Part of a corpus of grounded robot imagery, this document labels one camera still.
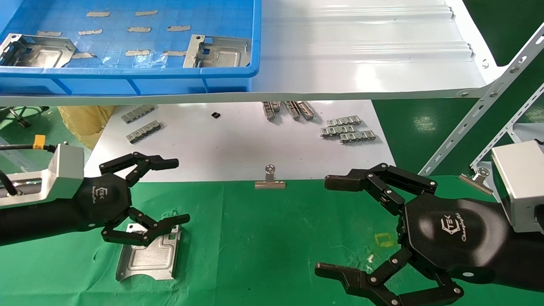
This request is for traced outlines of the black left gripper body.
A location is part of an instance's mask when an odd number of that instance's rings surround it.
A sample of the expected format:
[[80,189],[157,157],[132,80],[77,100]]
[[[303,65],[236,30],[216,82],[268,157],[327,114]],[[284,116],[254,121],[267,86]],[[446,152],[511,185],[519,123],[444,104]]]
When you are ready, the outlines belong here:
[[131,206],[128,182],[111,173],[84,178],[74,200],[78,231],[116,227],[128,217]]

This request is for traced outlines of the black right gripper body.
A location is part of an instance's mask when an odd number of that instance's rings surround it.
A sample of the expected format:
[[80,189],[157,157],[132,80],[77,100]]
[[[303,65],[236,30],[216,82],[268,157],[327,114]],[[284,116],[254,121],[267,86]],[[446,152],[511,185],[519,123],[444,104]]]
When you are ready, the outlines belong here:
[[499,250],[510,234],[498,203],[424,193],[404,206],[402,220],[403,244],[426,277],[445,273],[470,283],[496,280]]

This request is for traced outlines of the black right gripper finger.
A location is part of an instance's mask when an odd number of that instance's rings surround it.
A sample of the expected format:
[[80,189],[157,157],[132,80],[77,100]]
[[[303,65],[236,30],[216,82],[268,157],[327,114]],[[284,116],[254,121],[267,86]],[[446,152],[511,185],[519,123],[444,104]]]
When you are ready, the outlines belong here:
[[371,274],[328,263],[317,263],[314,272],[318,277],[340,281],[346,294],[367,298],[376,306],[447,306],[464,296],[464,290],[445,273],[434,274],[437,287],[400,295],[390,291],[385,283],[413,256],[409,248],[400,248]]
[[402,215],[405,199],[391,186],[419,196],[434,194],[437,182],[393,165],[381,163],[371,169],[352,169],[345,176],[326,176],[327,190],[366,191],[392,215]]

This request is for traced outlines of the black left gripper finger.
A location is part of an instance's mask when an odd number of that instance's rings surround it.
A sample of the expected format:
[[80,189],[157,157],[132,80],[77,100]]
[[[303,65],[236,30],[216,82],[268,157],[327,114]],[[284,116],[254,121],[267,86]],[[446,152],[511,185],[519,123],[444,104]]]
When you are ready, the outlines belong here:
[[105,242],[147,247],[156,238],[169,234],[175,226],[186,224],[190,221],[189,214],[155,221],[134,207],[128,209],[127,216],[136,222],[136,224],[143,226],[145,231],[141,234],[138,232],[118,231],[114,229],[114,225],[107,224],[102,230],[102,238]]
[[99,165],[100,173],[117,173],[121,170],[134,166],[125,177],[128,187],[134,186],[150,170],[159,171],[175,169],[179,166],[178,159],[164,159],[159,155],[147,156],[142,153],[134,152],[126,154]]

